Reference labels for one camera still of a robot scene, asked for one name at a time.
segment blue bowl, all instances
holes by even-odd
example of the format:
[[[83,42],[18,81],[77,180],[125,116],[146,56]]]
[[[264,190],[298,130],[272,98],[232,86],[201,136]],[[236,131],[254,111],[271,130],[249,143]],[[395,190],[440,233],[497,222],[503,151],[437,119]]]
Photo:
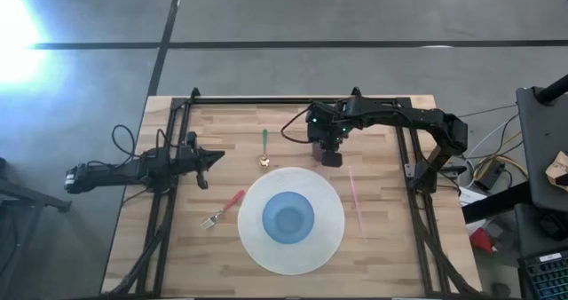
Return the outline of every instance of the blue bowl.
[[[303,240],[312,231],[313,220],[312,205],[299,193],[278,193],[264,206],[264,229],[279,243]]]

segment pink straw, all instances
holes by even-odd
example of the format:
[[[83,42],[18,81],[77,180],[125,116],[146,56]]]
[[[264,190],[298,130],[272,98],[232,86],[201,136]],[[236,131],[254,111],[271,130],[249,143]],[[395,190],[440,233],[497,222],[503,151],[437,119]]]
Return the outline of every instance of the pink straw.
[[[361,216],[361,211],[359,210],[359,200],[357,199],[357,193],[355,192],[355,183],[353,182],[353,173],[351,171],[351,166],[349,166],[349,179],[351,180],[351,193],[353,193],[353,200],[355,201],[355,210],[357,211],[357,219],[359,221],[361,237],[363,237],[364,241],[367,241],[364,229],[365,225],[363,224],[363,217]]]

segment white cable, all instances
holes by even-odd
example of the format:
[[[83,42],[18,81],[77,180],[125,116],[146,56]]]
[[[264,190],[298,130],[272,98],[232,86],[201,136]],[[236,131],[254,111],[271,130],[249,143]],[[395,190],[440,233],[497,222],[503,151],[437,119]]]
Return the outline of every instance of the white cable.
[[[465,166],[466,163],[468,163],[469,166],[473,166],[473,163],[471,163],[471,161],[469,160],[469,158],[473,155],[473,153],[476,151],[476,149],[477,149],[481,144],[483,144],[484,141],[486,141],[489,137],[491,137],[491,135],[493,135],[497,130],[501,129],[504,125],[506,125],[508,121],[509,121],[509,119],[506,120],[506,121],[505,121],[504,123],[502,123],[501,125],[499,125],[497,128],[495,128],[495,129],[494,129],[493,131],[491,131],[489,134],[487,134],[487,136],[485,136],[483,139],[481,139],[481,141],[479,141],[479,142],[477,143],[477,145],[473,147],[473,149],[471,150],[471,152],[469,152],[469,154],[468,154],[468,156],[466,157],[465,161],[463,162],[463,165],[462,165],[462,166]],[[460,175],[460,176],[458,177],[458,184],[460,184],[460,177],[461,177],[461,176],[462,176],[462,175]],[[467,186],[465,186],[465,187],[466,187],[466,188],[471,187],[471,185],[473,185],[473,182],[474,182],[474,179],[472,178],[472,179],[471,179],[471,182],[469,182],[469,184],[468,184]]]

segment cable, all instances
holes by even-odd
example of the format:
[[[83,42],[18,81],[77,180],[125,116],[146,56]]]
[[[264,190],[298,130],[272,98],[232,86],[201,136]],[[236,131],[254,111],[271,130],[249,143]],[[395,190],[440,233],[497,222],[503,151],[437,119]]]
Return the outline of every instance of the cable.
[[[116,131],[117,131],[119,128],[122,128],[122,129],[126,130],[126,132],[127,132],[127,133],[129,134],[129,136],[130,136],[130,142],[131,142],[132,149],[131,149],[129,152],[126,151],[124,148],[122,148],[122,147],[118,144],[118,142],[116,141],[115,133],[116,133]],[[178,148],[178,146],[175,146],[175,145],[172,145],[172,144],[171,144],[171,139],[168,139],[168,137],[166,137],[166,134],[165,134],[165,132],[164,132],[162,129],[158,129],[158,130],[156,131],[156,142],[155,142],[156,154],[155,154],[155,156],[153,156],[153,157],[147,157],[147,158],[157,158],[157,157],[158,157],[158,154],[159,154],[159,152],[160,152],[160,151],[158,150],[158,148],[160,148],[160,144],[159,144],[160,141],[159,141],[159,140],[160,140],[160,135],[161,135],[161,134],[163,135],[163,138],[164,138],[164,140],[165,140],[164,145],[165,145],[165,144],[168,144],[168,145],[170,145],[170,146],[173,147],[173,148]],[[130,131],[130,129],[129,129],[128,127],[126,127],[125,125],[123,125],[123,124],[117,124],[117,125],[115,125],[115,126],[113,127],[113,131],[111,132],[111,139],[113,140],[113,144],[116,146],[116,148],[118,148],[118,150],[120,150],[121,152],[127,154],[128,157],[127,157],[123,162],[121,162],[121,163],[118,164],[118,165],[113,165],[112,163],[106,163],[106,162],[101,162],[101,161],[89,161],[89,162],[87,162],[87,167],[90,166],[90,165],[92,165],[93,163],[96,163],[96,164],[99,164],[99,165],[107,166],[108,169],[109,169],[109,171],[110,171],[110,170],[116,170],[116,169],[121,168],[122,166],[124,166],[125,164],[127,164],[127,163],[128,163],[132,158],[134,158],[134,157],[136,157],[136,158],[142,158],[141,155],[134,154],[135,151],[136,151],[136,141],[134,140],[134,135],[132,134],[132,131]]]
[[[126,203],[126,201],[129,201],[129,200],[131,200],[131,199],[133,199],[133,198],[136,198],[136,197],[140,196],[142,193],[145,193],[145,192],[147,192],[147,191],[148,191],[148,188],[142,190],[142,191],[139,192],[139,193],[134,193],[132,196],[126,198],[126,199],[122,202],[121,207],[124,206],[124,204]]]
[[[494,154],[499,153],[499,151],[503,148],[503,145],[505,145],[505,142],[503,142],[503,139],[505,139],[505,131],[507,130],[507,125],[509,125],[509,123],[512,122],[513,119],[515,119],[515,118],[517,118],[517,117],[518,117],[518,114],[515,114],[514,116],[510,117],[510,118],[505,122],[504,127],[503,127],[503,132],[501,133],[501,142],[500,142],[499,147],[497,148],[497,150],[495,150],[495,151],[494,151],[493,153],[491,153],[491,154],[484,154],[484,155],[477,156],[477,157],[468,156],[468,159],[486,158],[486,157],[489,157],[489,156],[492,156],[492,155],[494,155]],[[511,137],[510,139],[508,139],[507,142],[509,142],[511,139],[513,139],[513,138],[516,137],[516,136],[518,136],[518,134],[516,134],[515,136]]]
[[[118,145],[118,142],[116,142],[116,138],[114,137],[114,133],[116,132],[117,129],[119,128],[123,128],[124,130],[126,130],[126,132],[128,132],[129,136],[130,136],[130,141],[132,143],[132,149],[130,150],[130,152],[127,152],[126,150],[124,150],[120,145]],[[134,140],[134,135],[132,135],[132,131],[130,131],[130,129],[126,126],[124,126],[123,124],[117,124],[115,125],[115,127],[113,128],[113,132],[111,132],[111,138],[113,139],[113,143],[114,145],[118,148],[118,150],[122,151],[123,153],[127,154],[130,158],[132,157],[136,157],[136,158],[141,158],[140,155],[134,154],[134,150],[135,150],[135,146],[136,146],[136,141]]]
[[[424,158],[424,161],[426,162],[426,164],[428,164],[428,166],[429,166],[432,170],[434,170],[434,169],[432,168],[432,165],[430,165],[430,163],[426,160],[426,158]],[[438,174],[444,176],[444,178],[450,180],[450,181],[452,182],[452,184],[454,184],[454,188],[455,188],[455,190],[458,192],[458,197],[462,195],[462,190],[460,189],[460,185],[458,185],[453,179],[451,179],[450,177],[446,176],[444,173],[438,171]]]
[[[498,155],[495,155],[493,157],[485,158],[483,161],[481,161],[480,163],[478,163],[476,165],[476,167],[474,168],[474,173],[473,173],[474,174],[474,176],[473,176],[474,180],[478,180],[478,177],[477,177],[478,172],[481,169],[483,169],[484,166],[488,162],[491,162],[492,160],[509,163],[509,164],[513,165],[514,167],[516,167],[519,171],[521,171],[521,173],[523,174],[523,176],[525,176],[525,178],[527,178],[527,179],[529,178],[528,172],[526,171],[526,169],[523,166],[521,166],[517,161],[515,161],[514,159],[512,159],[512,158],[510,158],[510,157],[508,157],[504,154],[498,154]]]
[[[503,172],[509,175],[509,184],[507,185],[507,189],[509,189],[513,186],[513,175],[511,175],[511,172],[508,170],[503,170]]]
[[[502,152],[501,154],[508,154],[511,151],[513,151],[513,149],[517,149],[517,147],[521,146],[523,144],[523,140],[521,140],[518,144],[512,146],[509,150]]]
[[[473,167],[473,163],[471,163],[471,161],[469,160],[469,158],[473,155],[473,153],[475,153],[475,151],[479,148],[479,146],[481,146],[481,144],[483,144],[484,141],[486,141],[489,137],[491,137],[491,135],[493,135],[497,130],[499,130],[501,127],[503,127],[504,125],[506,125],[507,122],[502,123],[501,125],[497,126],[497,128],[495,128],[493,131],[491,131],[490,133],[488,133],[483,139],[481,139],[481,141],[479,141],[474,147],[473,149],[471,149],[471,151],[469,152],[468,157],[464,157],[463,154],[461,155],[462,159],[464,160],[463,162],[463,166],[466,165],[466,163],[471,167],[471,171],[473,172],[473,170],[475,169]],[[473,177],[471,177],[471,181],[469,182],[469,184],[466,186],[466,188],[469,188],[471,185],[473,185]]]
[[[307,108],[305,108],[303,111],[301,111],[299,114],[297,114],[296,116],[294,116],[294,118],[292,118],[292,120],[290,120],[289,122],[287,122],[287,123],[284,125],[284,127],[282,127],[282,129],[280,130],[280,135],[282,135],[282,137],[284,137],[284,138],[286,138],[286,139],[288,139],[288,140],[290,140],[290,141],[292,141],[292,142],[298,143],[298,144],[311,144],[312,142],[311,142],[310,140],[298,140],[298,139],[294,139],[294,138],[291,138],[291,137],[286,136],[286,134],[284,133],[284,130],[285,130],[292,122],[294,122],[296,119],[298,119],[299,116],[301,116],[302,114],[304,114],[305,112],[307,112],[308,110],[310,110],[310,109],[312,108],[312,106],[313,106],[313,103],[310,104],[310,105],[309,105]]]
[[[505,140],[505,142],[503,143],[503,145],[507,145],[511,140],[513,140],[514,138],[516,138],[518,135],[521,134],[521,131],[518,131],[515,135],[509,137],[507,140]]]
[[[496,107],[496,108],[491,108],[491,109],[483,110],[483,111],[476,112],[476,113],[462,114],[462,115],[459,115],[458,118],[470,117],[470,116],[476,115],[476,114],[490,113],[490,112],[492,112],[492,111],[501,110],[501,109],[505,109],[505,108],[516,107],[516,106],[517,106],[517,104],[507,105],[507,106],[502,106],[502,107]]]
[[[159,142],[158,139],[160,137],[160,134],[162,134],[163,139],[165,141],[165,144],[168,144],[168,145],[170,145],[170,147],[173,147],[173,148],[179,148],[179,146],[171,144],[171,139],[168,139],[168,137],[166,137],[166,134],[165,134],[165,132],[163,132],[162,129],[158,129],[158,131],[156,131],[156,149],[160,147],[159,144],[158,144],[158,142]]]

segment yellow cable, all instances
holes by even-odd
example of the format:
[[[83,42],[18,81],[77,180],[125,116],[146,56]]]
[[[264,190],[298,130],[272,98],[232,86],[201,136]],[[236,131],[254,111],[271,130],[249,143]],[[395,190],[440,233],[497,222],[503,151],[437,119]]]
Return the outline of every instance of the yellow cable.
[[[523,166],[521,166],[520,163],[518,163],[518,162],[516,162],[515,160],[509,158],[508,156],[491,156],[491,157],[485,158],[485,159],[484,159],[483,161],[481,161],[480,163],[484,163],[485,161],[490,160],[490,159],[494,159],[494,160],[499,161],[499,162],[507,162],[507,163],[510,163],[510,164],[512,164],[513,166],[517,167],[517,168],[523,173],[523,175],[524,175],[525,177],[529,178],[529,174],[528,174],[528,172],[526,171],[526,169],[525,169]],[[489,168],[488,166],[489,166],[489,164],[486,163],[485,166],[484,166],[481,170],[482,170],[483,172],[485,172],[485,169]],[[479,178],[477,177],[477,175],[479,174],[479,171],[480,171],[480,170],[475,170],[475,171],[473,172],[473,178],[474,178],[475,180],[479,180]]]
[[[513,140],[514,138],[516,138],[516,137],[517,137],[518,135],[520,135],[520,134],[521,134],[521,131],[519,131],[519,132],[516,133],[515,135],[513,135],[513,136],[507,138],[507,140],[503,141],[503,144],[501,145],[501,147],[507,145],[508,142],[510,142],[511,140]],[[521,170],[521,172],[523,172],[523,174],[525,175],[525,177],[527,177],[527,178],[529,177],[529,176],[528,176],[528,172],[526,172],[526,170],[525,170],[525,168],[523,168],[523,166],[521,166],[518,162],[514,161],[513,159],[511,159],[511,158],[509,158],[509,157],[507,157],[507,156],[491,155],[491,156],[489,156],[489,157],[484,158],[481,162],[479,162],[479,164],[484,163],[485,161],[487,161],[487,160],[489,160],[489,159],[495,159],[495,160],[500,161],[500,162],[508,162],[508,163],[514,165],[515,167],[517,167],[519,170]],[[486,163],[485,166],[483,166],[483,168],[481,168],[481,170],[483,171],[482,174],[485,172],[485,170],[486,170],[487,168],[489,168],[489,164]],[[479,171],[480,171],[480,170],[475,170],[475,171],[473,172],[473,178],[474,178],[475,180],[479,180],[479,179],[477,178],[477,174],[479,173]]]
[[[515,135],[509,137],[509,139],[507,139],[507,140],[505,140],[505,141],[503,142],[503,145],[501,145],[501,147],[505,146],[509,141],[513,140],[516,136],[518,136],[518,135],[520,135],[520,134],[521,134],[521,131],[519,131],[519,132],[516,133]]]

